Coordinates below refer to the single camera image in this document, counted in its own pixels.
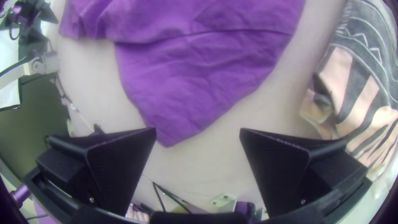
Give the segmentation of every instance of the wire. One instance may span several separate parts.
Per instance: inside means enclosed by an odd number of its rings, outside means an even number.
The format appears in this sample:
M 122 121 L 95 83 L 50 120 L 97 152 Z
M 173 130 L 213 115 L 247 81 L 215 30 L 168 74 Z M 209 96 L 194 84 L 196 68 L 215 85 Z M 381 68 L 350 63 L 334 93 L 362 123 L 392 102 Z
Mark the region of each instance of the wire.
M 47 216 L 48 216 L 47 214 L 33 216 L 33 217 L 30 217 L 30 218 L 26 218 L 26 221 L 29 221 L 29 220 L 32 220 L 32 219 L 40 219 L 40 218 L 44 218 L 44 217 L 47 217 Z
M 12 40 L 16 40 L 16 39 L 18 39 L 18 37 L 19 37 L 19 35 L 21 34 L 21 27 L 19 28 L 19 33 L 18 33 L 18 36 L 16 36 L 16 37 L 13 37 L 12 36 L 12 25 L 10 25 L 10 27 L 8 28 L 8 34 L 10 35 L 10 38 L 12 39 Z
M 157 184 L 155 184 L 155 182 L 152 182 L 152 183 L 153 183 L 153 188 L 155 189 L 156 195 L 158 196 L 160 205 L 162 206 L 163 211 L 166 212 L 165 205 L 163 204 L 163 201 L 162 201 L 162 199 L 160 198 L 158 189 L 156 188 Z
M 189 214 L 192 214 L 192 212 L 185 206 L 183 205 L 179 200 L 177 200 L 173 194 L 169 191 L 167 191 L 166 189 L 164 189 L 163 187 L 157 185 L 155 182 L 153 182 L 153 186 L 157 186 L 165 195 L 167 195 L 169 198 L 171 198 L 173 201 L 175 201 L 179 206 L 181 206 L 185 211 L 187 211 Z

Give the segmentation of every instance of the black cable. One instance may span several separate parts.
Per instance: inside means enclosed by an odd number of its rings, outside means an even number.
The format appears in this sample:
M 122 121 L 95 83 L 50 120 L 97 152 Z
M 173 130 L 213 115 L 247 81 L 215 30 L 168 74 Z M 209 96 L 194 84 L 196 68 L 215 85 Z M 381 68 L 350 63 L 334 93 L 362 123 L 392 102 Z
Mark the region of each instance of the black cable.
M 10 25 L 10 27 L 8 28 L 8 34 L 10 35 L 10 38 L 12 39 L 12 40 L 16 40 L 16 39 L 18 39 L 18 37 L 19 37 L 19 35 L 21 34 L 21 27 L 19 28 L 19 33 L 18 33 L 18 36 L 16 36 L 16 37 L 13 37 L 12 36 L 12 25 Z
M 189 214 L 192 214 L 192 212 L 185 205 L 183 205 L 179 200 L 177 200 L 171 192 L 167 191 L 166 189 L 157 185 L 156 183 L 153 183 L 153 184 L 154 184 L 154 186 L 157 186 L 165 195 L 167 195 L 169 198 L 171 198 L 173 201 L 175 201 L 179 206 L 181 206 L 185 211 L 187 211 Z
M 65 98 L 67 101 L 69 101 L 69 103 L 73 103 L 72 102 L 72 100 L 66 95 L 66 92 L 65 92 L 65 90 L 63 89 L 63 86 L 62 86 L 62 83 L 61 83 L 61 79 L 59 78 L 59 75 L 58 75 L 58 72 L 57 72 L 57 74 L 56 74 L 56 77 L 55 77 L 55 79 L 54 79 L 54 84 L 56 85 L 56 80 L 58 79 L 58 82 L 59 82 L 59 87 L 61 88 L 61 90 L 62 90 L 62 92 L 63 92 L 63 95 L 61 94 L 61 93 L 59 93 L 59 95 L 60 95 L 60 97 L 61 98 Z
M 29 221 L 29 220 L 32 220 L 32 219 L 40 219 L 40 218 L 44 218 L 44 217 L 47 217 L 47 216 L 48 216 L 47 214 L 33 216 L 33 217 L 26 218 L 26 221 Z
M 166 212 L 165 205 L 163 204 L 163 201 L 162 201 L 162 199 L 160 198 L 158 189 L 156 188 L 156 185 L 157 185 L 157 184 L 155 184 L 155 182 L 152 182 L 152 183 L 153 183 L 153 188 L 155 189 L 156 195 L 158 196 L 160 205 L 162 206 L 163 211 Z

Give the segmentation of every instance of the robotic arm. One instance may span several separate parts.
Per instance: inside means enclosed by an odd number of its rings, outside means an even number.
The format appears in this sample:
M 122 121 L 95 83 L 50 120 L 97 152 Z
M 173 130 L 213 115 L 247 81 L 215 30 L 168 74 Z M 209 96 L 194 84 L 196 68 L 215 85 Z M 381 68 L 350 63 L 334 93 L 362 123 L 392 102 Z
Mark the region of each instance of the robotic arm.
M 5 0 L 0 0 L 1 14 L 6 16 L 4 25 L 9 28 L 10 38 L 16 40 L 20 37 L 19 44 L 30 44 L 35 41 L 47 42 L 48 39 L 37 31 L 33 24 L 39 19 L 51 23 L 58 23 L 50 5 L 44 0 L 17 1 L 6 13 Z M 12 28 L 19 27 L 17 37 L 12 36 Z M 25 75 L 46 75 L 59 69 L 56 52 L 42 53 L 40 49 L 30 49 L 28 56 L 14 65 L 0 72 L 0 90 Z

